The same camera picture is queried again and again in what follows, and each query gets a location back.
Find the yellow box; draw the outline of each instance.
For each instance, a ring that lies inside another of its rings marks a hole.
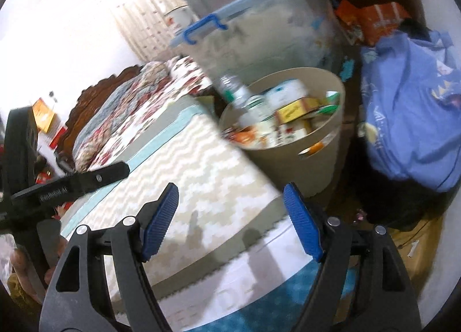
[[[302,98],[276,111],[276,117],[280,124],[289,123],[306,114],[307,110]]]
[[[308,112],[317,111],[320,108],[320,100],[317,98],[306,97],[303,103]]]

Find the blue bag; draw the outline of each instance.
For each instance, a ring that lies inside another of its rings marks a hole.
[[[430,38],[397,31],[363,48],[361,89],[372,167],[444,192],[461,175],[461,72],[450,36]]]

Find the blue handle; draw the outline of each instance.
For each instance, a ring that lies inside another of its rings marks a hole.
[[[316,262],[320,262],[324,255],[320,244],[321,227],[317,226],[309,207],[304,203],[302,195],[292,183],[284,188],[284,204],[304,251],[312,256]]]
[[[147,262],[152,255],[156,255],[167,234],[171,220],[179,205],[179,189],[169,183],[157,201],[146,203],[138,216],[145,217],[153,213],[142,238],[142,261]]]
[[[202,20],[199,20],[195,24],[192,24],[190,27],[188,27],[184,33],[183,37],[184,40],[189,44],[189,45],[195,45],[197,41],[191,40],[189,38],[189,34],[191,34],[193,31],[196,31],[197,29],[203,27],[205,24],[208,24],[210,21],[214,22],[216,25],[216,28],[222,29],[223,31],[229,29],[229,27],[225,24],[222,24],[220,22],[220,19],[215,15],[215,14],[209,14],[208,16],[204,17]]]

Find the blue rug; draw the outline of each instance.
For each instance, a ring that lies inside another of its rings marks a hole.
[[[250,305],[190,332],[289,332],[294,326],[320,265],[310,262],[278,288]],[[354,290],[356,271],[347,272],[343,297]]]

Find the orange package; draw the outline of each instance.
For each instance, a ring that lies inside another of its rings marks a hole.
[[[358,17],[365,41],[370,46],[376,45],[381,37],[389,36],[405,18],[411,18],[396,2],[362,8]]]
[[[348,0],[342,0],[339,7],[335,10],[338,16],[347,26],[358,25],[359,9]]]
[[[344,34],[349,43],[362,44],[364,41],[362,28],[359,23],[359,9],[348,0],[342,0],[339,7],[335,10]]]

